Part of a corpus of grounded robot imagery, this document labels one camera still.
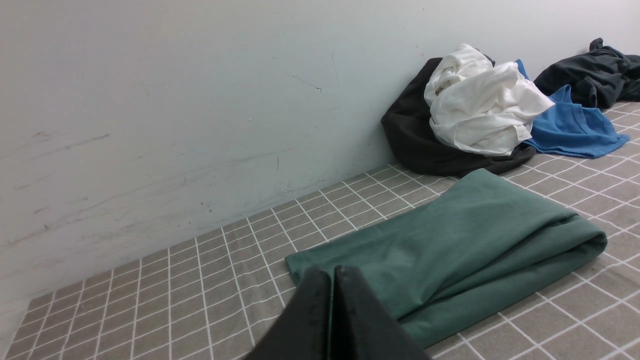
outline black fabric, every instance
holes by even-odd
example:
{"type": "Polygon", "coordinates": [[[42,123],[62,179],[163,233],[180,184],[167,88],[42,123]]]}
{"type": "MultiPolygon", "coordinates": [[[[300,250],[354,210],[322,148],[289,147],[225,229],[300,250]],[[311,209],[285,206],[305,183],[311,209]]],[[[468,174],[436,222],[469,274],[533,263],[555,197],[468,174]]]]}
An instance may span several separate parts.
{"type": "Polygon", "coordinates": [[[335,268],[332,360],[428,360],[380,304],[360,269],[335,268]]]}
{"type": "Polygon", "coordinates": [[[501,174],[529,161],[536,151],[522,143],[510,156],[487,157],[436,139],[429,125],[431,112],[424,100],[424,88],[441,60],[427,61],[380,120],[396,160],[413,172],[438,176],[464,176],[479,168],[501,174]]]}
{"type": "Polygon", "coordinates": [[[330,276],[309,268],[245,360],[429,360],[386,312],[358,268],[338,266],[334,279],[331,311],[330,276]]]}
{"type": "Polygon", "coordinates": [[[560,60],[534,83],[546,95],[569,84],[573,102],[587,108],[608,109],[616,101],[640,101],[640,56],[624,55],[597,38],[588,53],[560,60]]]}
{"type": "Polygon", "coordinates": [[[329,275],[307,270],[278,320],[244,360],[325,360],[330,296],[329,275]]]}

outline garment tag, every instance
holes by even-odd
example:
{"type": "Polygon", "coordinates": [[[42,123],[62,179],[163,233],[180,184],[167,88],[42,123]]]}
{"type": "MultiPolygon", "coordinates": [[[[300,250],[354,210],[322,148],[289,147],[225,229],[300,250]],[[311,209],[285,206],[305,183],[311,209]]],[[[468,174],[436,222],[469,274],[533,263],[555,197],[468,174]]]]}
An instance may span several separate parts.
{"type": "Polygon", "coordinates": [[[514,125],[513,127],[516,129],[518,140],[520,140],[521,142],[532,138],[531,134],[529,133],[529,130],[527,130],[527,128],[524,127],[524,125],[514,125]]]}

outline white wall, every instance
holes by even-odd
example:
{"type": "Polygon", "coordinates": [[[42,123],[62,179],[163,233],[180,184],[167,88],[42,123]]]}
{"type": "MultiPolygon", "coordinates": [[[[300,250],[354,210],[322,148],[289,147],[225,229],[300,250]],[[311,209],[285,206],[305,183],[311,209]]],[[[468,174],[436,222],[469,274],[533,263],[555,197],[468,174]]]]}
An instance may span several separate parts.
{"type": "Polygon", "coordinates": [[[0,2],[0,303],[391,160],[379,119],[472,44],[531,76],[640,53],[636,0],[0,2]]]}

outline folded green shirt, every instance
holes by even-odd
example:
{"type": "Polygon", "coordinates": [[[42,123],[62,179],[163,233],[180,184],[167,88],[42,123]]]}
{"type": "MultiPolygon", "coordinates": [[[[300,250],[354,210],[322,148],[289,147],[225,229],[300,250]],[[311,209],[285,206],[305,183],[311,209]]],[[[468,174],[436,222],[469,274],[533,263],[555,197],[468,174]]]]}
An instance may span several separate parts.
{"type": "Polygon", "coordinates": [[[357,266],[419,345],[429,347],[595,259],[597,226],[476,170],[437,200],[286,257],[297,284],[317,266],[357,266]]]}

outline crumpled clothing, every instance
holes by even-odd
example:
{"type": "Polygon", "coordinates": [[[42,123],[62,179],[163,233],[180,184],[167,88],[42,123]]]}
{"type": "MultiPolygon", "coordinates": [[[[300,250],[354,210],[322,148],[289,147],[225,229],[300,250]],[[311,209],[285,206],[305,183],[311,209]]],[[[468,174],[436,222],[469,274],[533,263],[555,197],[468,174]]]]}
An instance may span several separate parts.
{"type": "Polygon", "coordinates": [[[554,105],[516,63],[493,67],[467,44],[442,59],[424,98],[438,140],[485,156],[509,156],[531,138],[533,119],[554,105]]]}

